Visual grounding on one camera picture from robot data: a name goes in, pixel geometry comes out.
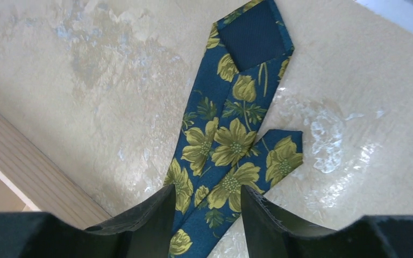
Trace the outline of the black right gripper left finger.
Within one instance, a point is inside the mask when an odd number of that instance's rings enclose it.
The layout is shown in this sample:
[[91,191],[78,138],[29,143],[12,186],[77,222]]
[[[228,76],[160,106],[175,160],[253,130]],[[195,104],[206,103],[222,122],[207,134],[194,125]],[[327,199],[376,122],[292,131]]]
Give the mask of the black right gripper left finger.
[[167,257],[175,203],[170,184],[84,230],[48,212],[0,212],[0,257]]

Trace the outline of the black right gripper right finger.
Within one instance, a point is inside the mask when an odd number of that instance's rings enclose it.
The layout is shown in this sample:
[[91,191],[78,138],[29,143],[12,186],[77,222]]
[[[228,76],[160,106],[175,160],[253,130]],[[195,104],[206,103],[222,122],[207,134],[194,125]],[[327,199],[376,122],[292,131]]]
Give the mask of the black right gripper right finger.
[[305,220],[241,186],[250,257],[413,257],[413,216],[363,216],[333,230]]

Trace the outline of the blue floral tie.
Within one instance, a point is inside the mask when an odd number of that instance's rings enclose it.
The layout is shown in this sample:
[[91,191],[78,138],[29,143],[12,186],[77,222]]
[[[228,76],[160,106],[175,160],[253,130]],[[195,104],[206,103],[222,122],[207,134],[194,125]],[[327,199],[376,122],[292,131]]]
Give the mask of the blue floral tie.
[[243,185],[263,194],[302,164],[302,132],[258,136],[293,51],[274,1],[213,23],[165,178],[176,190],[169,257],[207,257],[240,217]]

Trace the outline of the wooden compartment tray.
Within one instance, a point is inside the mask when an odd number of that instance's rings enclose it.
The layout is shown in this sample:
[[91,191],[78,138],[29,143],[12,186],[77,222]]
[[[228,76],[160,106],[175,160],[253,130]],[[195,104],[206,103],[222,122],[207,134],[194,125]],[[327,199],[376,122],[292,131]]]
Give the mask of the wooden compartment tray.
[[111,216],[0,114],[0,180],[32,211],[78,228]]

